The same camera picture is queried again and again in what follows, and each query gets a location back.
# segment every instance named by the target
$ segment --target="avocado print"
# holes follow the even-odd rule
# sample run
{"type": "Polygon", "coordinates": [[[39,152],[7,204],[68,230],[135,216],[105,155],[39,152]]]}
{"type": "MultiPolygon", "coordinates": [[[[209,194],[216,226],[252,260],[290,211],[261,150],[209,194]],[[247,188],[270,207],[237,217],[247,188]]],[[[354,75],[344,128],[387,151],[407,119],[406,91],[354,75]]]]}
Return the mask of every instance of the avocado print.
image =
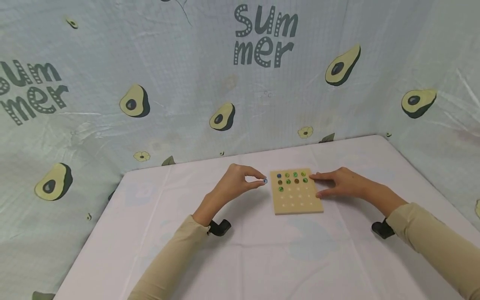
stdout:
{"type": "Polygon", "coordinates": [[[332,134],[329,134],[327,135],[326,137],[324,137],[321,141],[319,141],[318,143],[327,143],[327,142],[333,142],[333,139],[335,138],[335,132],[332,133],[332,134]]]}
{"type": "Polygon", "coordinates": [[[222,105],[210,118],[210,127],[218,131],[232,128],[235,106],[229,102],[222,105]]]}
{"type": "Polygon", "coordinates": [[[475,213],[477,214],[477,217],[480,218],[480,199],[477,200],[477,205],[475,205],[475,213]]]}
{"type": "Polygon", "coordinates": [[[55,201],[63,197],[72,185],[72,170],[63,163],[57,163],[35,186],[35,195],[43,200],[55,201]]]}
{"type": "Polygon", "coordinates": [[[437,98],[435,90],[413,90],[402,98],[402,108],[412,119],[420,118],[437,98]]]}
{"type": "Polygon", "coordinates": [[[75,22],[74,20],[69,19],[69,18],[65,18],[65,20],[67,21],[67,23],[68,23],[73,29],[78,29],[78,24],[77,24],[77,22],[75,22]]]}
{"type": "Polygon", "coordinates": [[[162,166],[170,166],[170,165],[175,165],[175,160],[173,160],[173,156],[169,156],[162,163],[162,166]]]}
{"type": "Polygon", "coordinates": [[[145,89],[138,84],[132,85],[120,100],[120,109],[127,116],[143,118],[150,113],[150,104],[145,89]]]}
{"type": "Polygon", "coordinates": [[[345,83],[360,58],[360,52],[360,44],[356,44],[352,49],[335,58],[325,72],[325,81],[333,86],[345,83]]]}
{"type": "Polygon", "coordinates": [[[54,297],[55,294],[44,294],[37,291],[32,294],[32,300],[53,300],[54,297]]]}

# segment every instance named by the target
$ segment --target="black clamp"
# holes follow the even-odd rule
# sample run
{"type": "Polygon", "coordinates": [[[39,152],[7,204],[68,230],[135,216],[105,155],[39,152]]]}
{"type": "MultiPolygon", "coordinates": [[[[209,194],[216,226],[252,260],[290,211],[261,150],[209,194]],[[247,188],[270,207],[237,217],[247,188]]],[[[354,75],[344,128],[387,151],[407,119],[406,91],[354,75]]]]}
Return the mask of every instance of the black clamp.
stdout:
{"type": "Polygon", "coordinates": [[[393,231],[393,229],[390,227],[390,225],[387,224],[387,219],[384,219],[383,222],[373,223],[372,231],[375,232],[378,236],[380,236],[384,240],[395,235],[395,232],[393,231]]]}
{"type": "Polygon", "coordinates": [[[213,233],[213,235],[222,237],[231,227],[232,225],[230,224],[230,222],[225,219],[223,219],[220,224],[217,224],[212,220],[210,221],[210,230],[207,232],[207,234],[210,235],[210,233],[213,233]]]}

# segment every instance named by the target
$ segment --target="finger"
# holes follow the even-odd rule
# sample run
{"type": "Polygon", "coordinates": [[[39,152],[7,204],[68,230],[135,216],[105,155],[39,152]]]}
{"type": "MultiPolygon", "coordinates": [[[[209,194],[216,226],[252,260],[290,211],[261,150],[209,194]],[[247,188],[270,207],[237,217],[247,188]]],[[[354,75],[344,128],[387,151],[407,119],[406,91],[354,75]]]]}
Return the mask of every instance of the finger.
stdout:
{"type": "Polygon", "coordinates": [[[311,174],[310,178],[313,180],[333,180],[335,172],[326,172],[326,173],[320,173],[317,172],[315,174],[311,174]]]}
{"type": "Polygon", "coordinates": [[[265,185],[263,180],[256,180],[252,182],[246,182],[245,186],[247,187],[247,191],[257,189],[261,186],[265,185]]]}
{"type": "Polygon", "coordinates": [[[252,168],[250,166],[242,166],[243,174],[245,176],[254,176],[257,179],[265,179],[266,176],[260,173],[259,170],[252,168]]]}
{"type": "Polygon", "coordinates": [[[321,197],[330,197],[330,196],[337,196],[337,195],[340,195],[340,189],[338,187],[334,187],[331,189],[326,189],[318,192],[315,195],[315,197],[321,198],[321,197]]]}

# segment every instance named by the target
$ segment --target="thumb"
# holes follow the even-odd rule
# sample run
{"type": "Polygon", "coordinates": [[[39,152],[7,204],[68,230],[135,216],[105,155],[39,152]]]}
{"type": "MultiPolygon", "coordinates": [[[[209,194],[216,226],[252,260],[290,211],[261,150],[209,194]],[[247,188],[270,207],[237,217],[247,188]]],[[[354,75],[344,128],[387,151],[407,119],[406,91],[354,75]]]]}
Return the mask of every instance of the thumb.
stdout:
{"type": "Polygon", "coordinates": [[[319,191],[315,196],[317,198],[320,198],[320,197],[337,196],[339,194],[340,194],[340,189],[338,187],[334,187],[334,188],[331,188],[331,189],[326,189],[326,190],[323,190],[323,191],[319,191]]]}
{"type": "Polygon", "coordinates": [[[263,185],[265,185],[265,182],[263,180],[256,180],[252,182],[247,182],[245,184],[245,186],[247,187],[247,191],[257,189],[263,185]]]}

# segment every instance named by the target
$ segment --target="white tablecloth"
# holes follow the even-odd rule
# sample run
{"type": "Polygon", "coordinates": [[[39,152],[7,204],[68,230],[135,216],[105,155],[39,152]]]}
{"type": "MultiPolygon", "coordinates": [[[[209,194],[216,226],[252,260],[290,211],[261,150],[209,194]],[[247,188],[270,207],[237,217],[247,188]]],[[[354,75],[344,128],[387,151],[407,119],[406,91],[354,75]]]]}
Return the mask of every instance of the white tablecloth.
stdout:
{"type": "MultiPolygon", "coordinates": [[[[417,202],[480,246],[480,233],[380,136],[222,157],[128,172],[55,300],[124,300],[177,227],[231,163],[271,170],[345,166],[417,202]]],[[[275,216],[270,184],[215,217],[175,299],[461,299],[398,237],[379,239],[383,216],[358,199],[324,200],[324,213],[275,216]]]]}

